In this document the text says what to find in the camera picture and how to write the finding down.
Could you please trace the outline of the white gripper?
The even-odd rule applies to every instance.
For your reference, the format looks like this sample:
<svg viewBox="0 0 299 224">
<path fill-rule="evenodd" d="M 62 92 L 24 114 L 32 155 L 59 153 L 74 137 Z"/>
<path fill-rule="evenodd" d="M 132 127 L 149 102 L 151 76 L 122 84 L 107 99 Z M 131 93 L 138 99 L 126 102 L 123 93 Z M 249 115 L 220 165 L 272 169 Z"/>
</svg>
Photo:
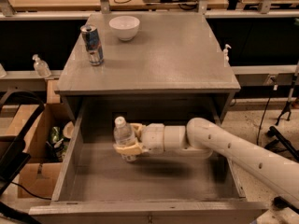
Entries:
<svg viewBox="0 0 299 224">
<path fill-rule="evenodd" d="M 137 138 L 141 137 L 142 147 L 134 143 L 129 147 L 121 147 L 114 144 L 117 153 L 122 155 L 140 155 L 142 151 L 150 155 L 164 153 L 164 125 L 150 124 L 145 127 L 142 123 L 131 123 L 131 127 Z"/>
</svg>

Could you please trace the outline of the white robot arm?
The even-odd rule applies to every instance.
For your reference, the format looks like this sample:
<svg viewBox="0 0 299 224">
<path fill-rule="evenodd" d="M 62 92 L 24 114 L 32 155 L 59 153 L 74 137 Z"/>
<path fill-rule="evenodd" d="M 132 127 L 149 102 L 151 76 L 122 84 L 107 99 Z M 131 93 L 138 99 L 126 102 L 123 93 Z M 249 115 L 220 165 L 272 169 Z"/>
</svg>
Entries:
<svg viewBox="0 0 299 224">
<path fill-rule="evenodd" d="M 275 191 L 290 206 L 299 208 L 299 163 L 226 132 L 213 122 L 195 118 L 185 126 L 129 123 L 114 120 L 114 149 L 127 161 L 142 154 L 176 151 L 208 158 L 217 152 Z"/>
</svg>

